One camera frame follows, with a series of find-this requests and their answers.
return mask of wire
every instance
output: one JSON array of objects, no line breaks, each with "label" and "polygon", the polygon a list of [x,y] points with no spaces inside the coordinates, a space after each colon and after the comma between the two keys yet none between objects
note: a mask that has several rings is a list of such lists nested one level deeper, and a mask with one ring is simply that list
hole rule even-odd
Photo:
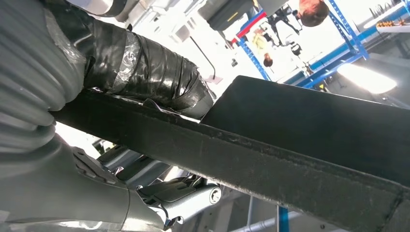
[{"label": "wire", "polygon": [[215,70],[215,66],[212,64],[212,62],[208,59],[208,57],[205,55],[205,53],[202,51],[202,49],[199,47],[199,45],[196,43],[196,41],[192,38],[192,36],[190,36],[192,42],[196,45],[196,47],[199,49],[199,51],[202,53],[202,55],[204,55],[204,57],[206,58],[206,60],[208,60],[209,64],[212,66],[212,68],[214,69],[214,76],[212,78],[212,80],[215,80],[215,75],[216,75],[216,70]]}]

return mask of yellow object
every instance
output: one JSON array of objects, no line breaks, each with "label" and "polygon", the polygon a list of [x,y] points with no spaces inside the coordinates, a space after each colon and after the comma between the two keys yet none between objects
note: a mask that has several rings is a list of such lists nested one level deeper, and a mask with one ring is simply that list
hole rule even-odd
[{"label": "yellow object", "polygon": [[236,12],[235,14],[233,14],[233,15],[228,19],[227,22],[231,21],[237,14],[238,14],[238,12]]},{"label": "yellow object", "polygon": [[253,5],[259,8],[259,4],[257,0],[253,0]]},{"label": "yellow object", "polygon": [[258,49],[258,53],[260,55],[264,55],[266,53],[266,48],[268,47],[268,44],[265,37],[262,36],[260,33],[255,33],[252,43],[256,46],[256,48]]}]

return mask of duct tape wrap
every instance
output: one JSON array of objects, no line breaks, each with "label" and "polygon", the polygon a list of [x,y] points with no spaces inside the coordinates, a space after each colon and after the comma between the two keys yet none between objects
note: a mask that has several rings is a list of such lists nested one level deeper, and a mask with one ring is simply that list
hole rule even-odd
[{"label": "duct tape wrap", "polygon": [[142,101],[152,99],[195,118],[212,107],[211,92],[196,65],[186,58],[143,36],[96,20],[63,0],[46,0],[46,7],[71,43],[66,46],[63,41],[63,49],[74,47],[87,58],[85,88]]}]

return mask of fluorescent light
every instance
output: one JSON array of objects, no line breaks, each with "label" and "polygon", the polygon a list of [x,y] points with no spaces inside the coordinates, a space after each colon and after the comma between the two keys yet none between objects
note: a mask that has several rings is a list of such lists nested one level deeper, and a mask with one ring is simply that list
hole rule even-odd
[{"label": "fluorescent light", "polygon": [[376,25],[377,22],[379,22],[380,20],[383,20],[384,18],[386,18],[387,16],[393,14],[393,12],[397,11],[398,9],[400,9],[401,7],[404,6],[403,2],[400,2],[399,4],[393,6],[392,8],[388,9],[386,12],[382,13],[379,17],[372,19],[370,22],[366,23],[363,27],[365,29],[372,27],[374,25]]},{"label": "fluorescent light", "polygon": [[397,83],[387,76],[354,64],[344,64],[337,72],[374,94],[385,93],[397,86]]}]

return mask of black tape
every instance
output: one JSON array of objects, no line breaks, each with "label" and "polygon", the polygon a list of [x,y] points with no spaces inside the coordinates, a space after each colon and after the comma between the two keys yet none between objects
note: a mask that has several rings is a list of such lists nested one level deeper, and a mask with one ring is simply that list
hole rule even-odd
[{"label": "black tape", "polygon": [[[87,57],[85,88],[97,87],[103,92],[140,100],[149,98],[188,116],[191,115],[187,109],[196,105],[204,109],[195,112],[203,114],[212,106],[210,91],[194,63],[137,34],[133,34],[135,43],[139,44],[135,46],[137,61],[131,67],[132,73],[125,80],[124,77],[116,80],[130,32],[96,20],[63,0],[46,2],[69,41]],[[119,89],[118,85],[114,88],[114,82],[118,84],[118,81],[124,83]],[[202,99],[206,103],[198,104]]]}]

